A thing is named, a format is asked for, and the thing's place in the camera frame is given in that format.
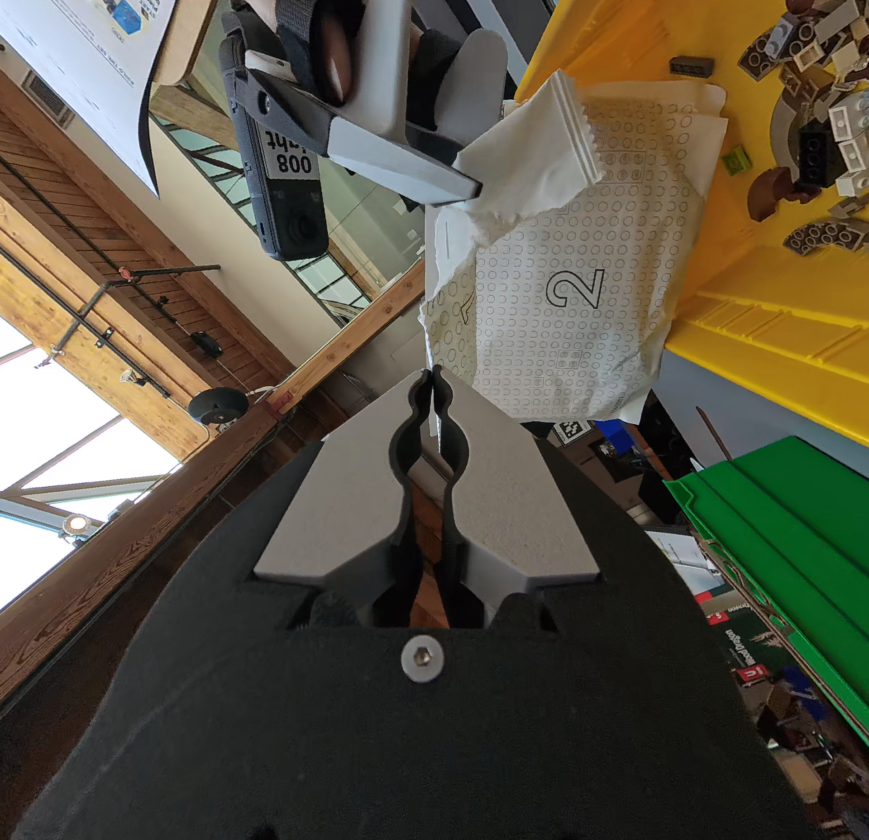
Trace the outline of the small white paper bag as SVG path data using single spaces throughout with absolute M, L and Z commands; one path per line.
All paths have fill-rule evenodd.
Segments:
M 544 439 L 579 417 L 581 313 L 600 308 L 606 271 L 582 269 L 571 205 L 600 179 L 592 127 L 557 72 L 460 152 L 482 183 L 470 201 L 426 210 L 419 321 L 429 366 L 442 366 Z

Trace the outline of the pile of toy bricks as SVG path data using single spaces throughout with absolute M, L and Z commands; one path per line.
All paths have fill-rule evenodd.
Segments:
M 748 189 L 761 224 L 781 204 L 809 204 L 827 190 L 840 200 L 825 217 L 792 230 L 783 246 L 800 258 L 823 248 L 867 251 L 868 0 L 782 0 L 776 24 L 744 51 L 755 82 L 778 74 L 769 122 L 774 167 Z

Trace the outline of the brown cardboard cutout sheets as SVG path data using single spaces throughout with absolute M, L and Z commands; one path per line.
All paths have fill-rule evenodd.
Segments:
M 769 640 L 779 643 L 782 647 L 788 646 L 795 630 L 773 603 L 771 597 L 736 563 L 730 561 L 717 544 L 703 538 L 700 538 L 699 544 L 705 558 L 721 574 L 726 585 L 726 590 L 722 594 L 699 601 L 703 612 L 709 616 L 748 608 L 771 632 Z

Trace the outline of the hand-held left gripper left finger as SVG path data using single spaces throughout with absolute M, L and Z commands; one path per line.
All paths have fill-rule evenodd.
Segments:
M 331 591 L 375 625 L 409 625 L 424 565 L 408 472 L 432 389 L 430 370 L 413 372 L 320 443 L 258 577 Z

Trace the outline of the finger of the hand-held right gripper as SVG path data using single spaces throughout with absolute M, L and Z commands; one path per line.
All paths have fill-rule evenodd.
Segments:
M 407 144 L 371 133 L 344 118 L 330 123 L 328 156 L 335 163 L 420 205 L 463 203 L 482 184 Z

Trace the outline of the large white paper bag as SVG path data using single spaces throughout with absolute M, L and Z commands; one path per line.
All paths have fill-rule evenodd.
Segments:
M 601 179 L 477 252 L 473 387 L 509 416 L 641 409 L 700 235 L 725 102 L 698 81 L 592 88 Z

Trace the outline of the standing instruction sheet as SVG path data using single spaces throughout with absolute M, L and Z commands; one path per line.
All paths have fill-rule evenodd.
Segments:
M 646 529 L 652 539 L 673 565 L 690 567 L 695 570 L 715 571 L 715 564 L 702 551 L 698 540 L 690 532 L 660 529 Z

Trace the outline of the person's right hand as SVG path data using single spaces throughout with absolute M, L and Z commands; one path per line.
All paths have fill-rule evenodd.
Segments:
M 353 44 L 368 0 L 239 0 L 275 34 L 296 82 L 333 106 L 353 89 Z

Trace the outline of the green plastic bin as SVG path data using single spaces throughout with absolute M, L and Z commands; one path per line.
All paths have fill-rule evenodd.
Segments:
M 666 486 L 771 597 L 795 630 L 788 648 L 867 743 L 867 478 L 786 437 Z

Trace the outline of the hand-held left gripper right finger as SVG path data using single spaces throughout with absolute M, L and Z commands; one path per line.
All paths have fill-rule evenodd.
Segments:
M 600 567 L 537 439 L 434 368 L 440 455 L 452 470 L 434 567 L 450 626 L 485 626 L 511 595 L 591 584 Z

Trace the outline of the plywood task board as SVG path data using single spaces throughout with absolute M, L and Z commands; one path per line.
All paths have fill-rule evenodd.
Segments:
M 152 83 L 175 86 L 193 71 L 219 0 L 176 0 Z

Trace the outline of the yellow plastic bin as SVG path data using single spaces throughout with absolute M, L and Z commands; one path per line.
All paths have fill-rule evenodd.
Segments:
M 763 223 L 747 211 L 758 174 L 777 164 L 770 128 L 785 90 L 779 67 L 759 81 L 739 66 L 772 28 L 783 0 L 558 0 L 517 99 L 556 69 L 577 85 L 664 81 L 679 55 L 710 57 L 726 93 L 722 152 L 752 163 L 730 176 L 716 165 L 668 350 L 863 445 L 868 438 L 867 245 L 785 247 L 799 227 L 828 216 L 835 188 L 810 204 L 783 202 Z

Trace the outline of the red and green box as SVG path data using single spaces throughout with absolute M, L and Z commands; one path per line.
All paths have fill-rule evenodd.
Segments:
M 744 596 L 695 596 L 750 721 L 825 838 L 868 837 L 867 744 Z

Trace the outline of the printed task sheet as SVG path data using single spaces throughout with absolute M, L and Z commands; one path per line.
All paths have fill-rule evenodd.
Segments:
M 177 0 L 1 0 L 2 38 L 159 195 L 148 96 Z

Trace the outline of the grey table wooden edge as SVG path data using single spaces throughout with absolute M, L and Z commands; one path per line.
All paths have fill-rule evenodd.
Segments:
M 668 350 L 653 390 L 702 467 L 794 436 L 868 476 L 868 449 L 863 444 Z

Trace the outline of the black round ceiling fixture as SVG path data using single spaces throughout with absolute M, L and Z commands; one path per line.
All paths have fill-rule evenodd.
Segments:
M 203 390 L 193 396 L 187 406 L 189 416 L 202 425 L 222 425 L 236 421 L 248 409 L 247 395 L 229 387 Z

